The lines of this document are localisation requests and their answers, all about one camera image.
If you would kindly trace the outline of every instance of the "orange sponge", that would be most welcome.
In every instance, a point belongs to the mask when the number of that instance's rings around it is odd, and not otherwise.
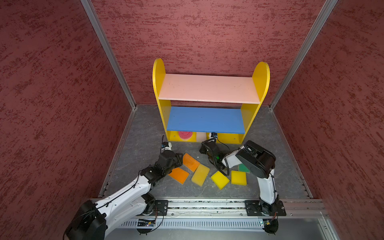
[[[172,172],[170,174],[168,174],[168,176],[175,179],[179,183],[184,184],[187,177],[189,176],[189,173],[184,171],[183,169],[177,167],[177,168],[173,169]]]
[[[183,156],[183,165],[185,165],[192,172],[195,172],[200,163],[191,157],[188,153],[186,153]]]

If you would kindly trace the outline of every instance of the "shelf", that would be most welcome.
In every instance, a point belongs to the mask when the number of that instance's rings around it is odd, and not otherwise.
[[[252,78],[165,74],[159,99],[259,104]]]
[[[240,109],[171,107],[168,131],[244,134]]]

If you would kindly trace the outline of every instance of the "marbled gray floor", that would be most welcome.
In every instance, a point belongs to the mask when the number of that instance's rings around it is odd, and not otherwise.
[[[112,176],[107,195],[110,195],[137,177],[139,170],[157,161],[160,152],[161,137],[164,128],[157,105],[139,105],[135,113],[130,132],[123,151]],[[306,198],[301,182],[292,160],[289,158],[280,138],[271,113],[267,107],[259,110],[245,141],[255,143],[270,150],[276,156],[275,184],[280,198]],[[231,197],[258,198],[257,178],[247,174],[247,185],[228,183],[222,190],[213,183],[210,177],[216,173],[215,167],[206,155],[200,154],[201,143],[172,142],[174,152],[188,153],[211,170],[202,187],[191,181],[193,173],[185,166],[181,168],[190,175],[184,185],[166,176],[158,186],[151,190],[155,197]],[[239,145],[229,144],[231,150]]]

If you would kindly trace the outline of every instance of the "pink shelf board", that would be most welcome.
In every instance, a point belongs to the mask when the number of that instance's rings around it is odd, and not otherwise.
[[[166,74],[159,99],[259,104],[252,78]]]

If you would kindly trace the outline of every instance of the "yellow shelf side panel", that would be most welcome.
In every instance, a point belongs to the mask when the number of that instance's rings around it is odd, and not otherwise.
[[[271,74],[268,63],[260,62],[256,66],[252,75],[253,83],[255,84],[257,94],[260,98],[260,104],[242,104],[241,113],[243,116],[245,134],[239,134],[240,144],[244,141],[245,135],[248,133],[248,130],[251,127],[252,122],[255,119],[256,114],[265,99],[269,88],[270,77]]]
[[[167,135],[168,141],[170,141],[170,135],[171,132],[167,131],[167,125],[170,115],[170,100],[160,100],[159,94],[161,90],[161,86],[163,84],[164,78],[166,76],[166,68],[164,66],[163,60],[161,58],[158,58],[155,60],[155,63],[153,64],[153,71],[152,71],[152,81],[153,81],[153,90],[155,92],[157,105],[159,107],[161,120],[163,121],[164,130]]]

